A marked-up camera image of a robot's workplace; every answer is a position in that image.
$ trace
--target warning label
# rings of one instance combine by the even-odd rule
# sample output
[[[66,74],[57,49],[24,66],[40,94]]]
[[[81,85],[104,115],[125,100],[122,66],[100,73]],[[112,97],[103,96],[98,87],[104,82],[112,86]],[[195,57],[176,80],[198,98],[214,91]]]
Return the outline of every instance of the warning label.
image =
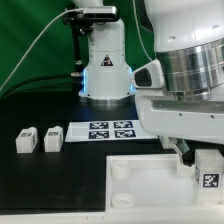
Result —
[[[101,66],[114,66],[108,54],[104,58]]]

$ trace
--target cable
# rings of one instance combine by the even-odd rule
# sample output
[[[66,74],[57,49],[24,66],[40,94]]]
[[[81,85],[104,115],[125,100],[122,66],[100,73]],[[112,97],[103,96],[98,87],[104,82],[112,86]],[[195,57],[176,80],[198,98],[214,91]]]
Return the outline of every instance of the cable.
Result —
[[[33,43],[30,45],[30,47],[28,48],[28,50],[26,51],[26,53],[23,55],[23,57],[20,59],[19,63],[16,65],[16,67],[13,69],[13,71],[11,72],[11,74],[9,75],[9,77],[4,81],[4,83],[1,85],[0,88],[0,93],[2,92],[3,88],[5,87],[5,85],[9,82],[9,80],[13,77],[13,75],[15,74],[15,72],[17,71],[17,69],[19,68],[19,66],[21,65],[21,63],[24,61],[24,59],[26,58],[26,56],[29,54],[29,52],[32,50],[32,48],[34,47],[34,45],[37,43],[37,41],[41,38],[41,36],[45,33],[45,31],[59,18],[61,18],[63,15],[70,13],[70,12],[77,12],[77,11],[81,11],[82,9],[71,9],[68,11],[65,11],[61,14],[59,14],[57,17],[55,17],[50,23],[48,23],[48,25],[42,30],[42,32],[37,36],[37,38],[33,41]]]
[[[53,75],[53,76],[44,76],[44,77],[28,79],[9,88],[6,92],[4,92],[2,97],[4,97],[5,95],[8,95],[9,93],[13,92],[15,89],[18,89],[19,87],[22,87],[24,85],[27,85],[33,82],[45,81],[45,80],[51,80],[51,79],[61,79],[61,78],[71,78],[71,75]]]
[[[136,5],[135,5],[135,0],[132,0],[132,3],[133,3],[133,9],[134,9],[134,16],[135,16],[135,23],[136,23],[136,28],[137,28],[137,31],[138,31],[138,37],[139,37],[139,40],[140,40],[140,43],[141,43],[141,46],[142,46],[142,49],[146,55],[146,57],[149,59],[149,61],[152,61],[152,58],[149,56],[149,54],[147,53],[146,49],[145,49],[145,46],[143,44],[143,41],[142,41],[142,37],[141,37],[141,33],[140,33],[140,28],[139,28],[139,25],[138,25],[138,17],[137,17],[137,12],[136,12]]]
[[[37,90],[37,89],[44,89],[44,88],[52,88],[52,87],[57,87],[57,86],[63,86],[63,85],[74,85],[74,84],[79,84],[79,82],[64,82],[64,83],[60,83],[60,84],[54,84],[54,85],[45,85],[45,86],[39,86],[39,87],[35,87],[35,88],[30,88],[30,89],[23,89],[23,90],[19,90],[13,93],[9,93],[7,95],[5,95],[4,97],[2,97],[0,99],[0,103],[5,100],[6,98],[8,98],[11,95],[17,94],[17,93],[22,93],[22,92],[26,92],[26,91],[32,91],[32,90]]]

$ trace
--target green background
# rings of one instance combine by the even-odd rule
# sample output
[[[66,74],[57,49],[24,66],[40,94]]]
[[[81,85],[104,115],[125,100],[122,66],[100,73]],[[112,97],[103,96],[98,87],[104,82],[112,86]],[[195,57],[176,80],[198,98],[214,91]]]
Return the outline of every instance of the green background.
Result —
[[[0,1],[0,85],[42,29],[69,4],[71,4],[69,0]],[[115,5],[125,23],[127,63],[133,70],[146,64],[148,59],[137,36],[132,1],[104,0],[104,4]],[[145,47],[153,57],[153,35],[144,29],[141,29],[141,33]],[[81,38],[80,41],[81,55],[84,64],[87,65],[87,38]],[[70,26],[64,26],[62,21],[58,20],[35,45],[3,92],[26,79],[68,74],[73,71],[74,55]]]

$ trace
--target white cable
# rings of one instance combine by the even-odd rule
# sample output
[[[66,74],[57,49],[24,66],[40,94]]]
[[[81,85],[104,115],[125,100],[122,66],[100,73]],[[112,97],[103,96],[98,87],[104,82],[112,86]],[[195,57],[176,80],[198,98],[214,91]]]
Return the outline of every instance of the white cable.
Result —
[[[13,75],[15,74],[15,72],[17,71],[17,69],[19,68],[19,66],[21,65],[21,63],[24,61],[24,59],[26,58],[26,56],[29,54],[29,52],[32,50],[32,48],[34,47],[34,45],[37,43],[37,41],[41,38],[41,36],[45,33],[45,31],[59,18],[61,18],[63,15],[70,13],[70,12],[78,12],[78,11],[82,11],[82,9],[71,9],[71,10],[67,10],[61,14],[59,14],[57,17],[55,17],[50,23],[48,23],[48,25],[43,29],[43,31],[37,36],[37,38],[33,41],[33,43],[30,45],[29,49],[26,51],[26,53],[23,55],[23,57],[20,59],[19,63],[16,65],[16,67],[13,69],[13,71],[11,72],[11,74],[9,75],[9,77],[4,81],[4,83],[1,85],[0,88],[0,93],[2,92],[3,88],[5,87],[5,85],[9,82],[9,80],[13,77]]]
[[[137,27],[137,31],[138,31],[138,37],[139,37],[142,49],[143,49],[146,57],[149,59],[149,61],[152,61],[152,58],[150,58],[150,56],[148,55],[148,53],[144,47],[143,41],[142,41],[142,36],[141,36],[139,25],[138,25],[138,17],[137,17],[137,12],[136,12],[135,0],[132,0],[132,3],[133,3],[133,9],[134,9],[135,23],[136,23],[136,27]]]

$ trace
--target small white cube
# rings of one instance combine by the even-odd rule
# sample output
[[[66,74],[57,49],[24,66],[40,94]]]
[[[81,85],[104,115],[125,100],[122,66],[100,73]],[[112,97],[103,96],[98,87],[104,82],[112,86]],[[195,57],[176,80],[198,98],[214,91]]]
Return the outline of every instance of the small white cube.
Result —
[[[63,144],[63,129],[61,127],[49,128],[44,137],[45,152],[60,152]]]
[[[196,150],[194,190],[199,203],[222,202],[224,159],[218,150]]]
[[[38,142],[37,129],[23,129],[16,138],[17,153],[32,153]]]

